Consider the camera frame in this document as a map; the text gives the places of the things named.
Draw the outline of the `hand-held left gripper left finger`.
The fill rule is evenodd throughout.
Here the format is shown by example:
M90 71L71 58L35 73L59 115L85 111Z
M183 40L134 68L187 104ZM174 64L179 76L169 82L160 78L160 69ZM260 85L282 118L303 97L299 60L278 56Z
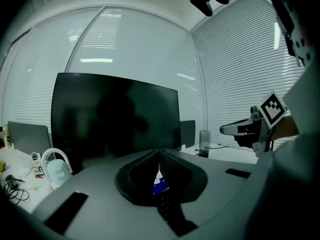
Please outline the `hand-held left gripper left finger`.
M48 194L32 215L45 222L74 193L87 199L64 232L73 240L174 240L177 235L156 207L138 206L124 198L115 178L124 165L146 155L147 151L100 162L83 169Z

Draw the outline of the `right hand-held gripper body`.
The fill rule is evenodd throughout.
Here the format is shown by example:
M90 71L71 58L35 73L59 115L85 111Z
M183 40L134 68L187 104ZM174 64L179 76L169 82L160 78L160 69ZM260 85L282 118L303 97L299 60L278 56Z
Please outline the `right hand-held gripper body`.
M258 105L250 109L251 119L258 128L257 140L252 143L256 157L273 150L271 137L276 125L286 115L287 108L272 90Z

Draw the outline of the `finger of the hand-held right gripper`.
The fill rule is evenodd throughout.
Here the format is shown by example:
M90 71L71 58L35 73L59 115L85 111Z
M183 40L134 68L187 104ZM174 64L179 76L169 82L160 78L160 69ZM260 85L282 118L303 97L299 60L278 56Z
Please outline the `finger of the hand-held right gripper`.
M234 136L234 140L240 147L256 149L259 137L255 133L250 133L247 135L236 135Z
M223 125L219 131L223 135L245 136L259 134L261 131L261 119L253 120L252 118L242 119L230 124Z

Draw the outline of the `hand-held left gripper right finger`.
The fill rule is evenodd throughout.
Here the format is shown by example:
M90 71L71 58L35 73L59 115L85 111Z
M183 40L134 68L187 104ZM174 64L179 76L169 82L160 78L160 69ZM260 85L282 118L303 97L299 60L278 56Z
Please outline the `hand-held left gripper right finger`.
M245 240L247 224L268 178L272 154L266 153L256 164L249 164L169 149L162 152L196 165L207 174L206 188L198 199L182 204L186 219L197 228L174 240Z

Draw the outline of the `person's right forearm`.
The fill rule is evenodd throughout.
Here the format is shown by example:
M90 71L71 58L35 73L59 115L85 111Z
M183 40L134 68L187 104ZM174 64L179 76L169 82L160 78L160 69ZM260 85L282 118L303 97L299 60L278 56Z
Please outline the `person's right forearm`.
M299 134L296 123L291 115L284 116L276 125L275 131L271 136L271 141L294 137Z

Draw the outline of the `dark translucent bottle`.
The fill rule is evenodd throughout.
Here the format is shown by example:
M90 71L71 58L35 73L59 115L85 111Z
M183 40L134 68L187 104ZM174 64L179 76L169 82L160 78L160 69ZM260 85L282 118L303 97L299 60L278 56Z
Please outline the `dark translucent bottle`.
M208 158L210 148L211 148L211 132L207 129L203 129L199 132L198 155L203 158Z

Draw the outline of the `person's white shirt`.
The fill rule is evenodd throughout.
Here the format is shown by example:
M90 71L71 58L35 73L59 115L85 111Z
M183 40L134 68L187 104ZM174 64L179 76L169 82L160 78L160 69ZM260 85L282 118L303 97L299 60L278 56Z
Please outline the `person's white shirt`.
M320 240L320 69L307 69L283 100L298 136L273 157L276 230L284 240Z

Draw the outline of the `dark desk partition panel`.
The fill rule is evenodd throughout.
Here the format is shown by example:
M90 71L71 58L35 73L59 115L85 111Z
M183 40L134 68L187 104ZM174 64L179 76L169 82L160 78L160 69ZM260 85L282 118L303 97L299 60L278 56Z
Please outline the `dark desk partition panel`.
M196 138L196 121L185 120L180 121L180 138L181 145L190 148L195 145Z

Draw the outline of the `white side window blinds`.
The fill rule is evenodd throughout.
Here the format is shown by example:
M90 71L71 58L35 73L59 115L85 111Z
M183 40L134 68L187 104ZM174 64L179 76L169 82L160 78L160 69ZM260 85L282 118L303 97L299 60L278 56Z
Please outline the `white side window blinds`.
M304 66L287 50L271 0L232 0L191 33L205 89L211 141L238 148L220 127L250 116L270 92L282 98Z

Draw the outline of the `blue white wipes packet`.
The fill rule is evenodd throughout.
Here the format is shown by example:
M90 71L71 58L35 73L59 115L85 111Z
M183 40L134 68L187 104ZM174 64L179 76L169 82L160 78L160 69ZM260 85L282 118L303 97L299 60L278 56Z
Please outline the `blue white wipes packet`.
M160 170L158 171L153 184L153 195L158 195L169 188Z

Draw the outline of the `white dotted fabric piece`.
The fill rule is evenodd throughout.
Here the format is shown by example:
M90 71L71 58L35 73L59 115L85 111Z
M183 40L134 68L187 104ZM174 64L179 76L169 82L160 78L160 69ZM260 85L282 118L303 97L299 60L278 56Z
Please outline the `white dotted fabric piece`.
M293 25L293 30L288 37L291 41L294 57L300 60L304 68L307 69L315 55L315 47L307 34L306 28L298 21L295 21Z

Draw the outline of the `black computer monitor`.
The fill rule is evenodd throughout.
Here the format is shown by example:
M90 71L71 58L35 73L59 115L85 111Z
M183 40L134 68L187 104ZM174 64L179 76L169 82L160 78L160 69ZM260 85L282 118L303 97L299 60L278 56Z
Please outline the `black computer monitor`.
M181 146L178 92L133 79L59 73L50 117L53 146L74 174L101 159Z

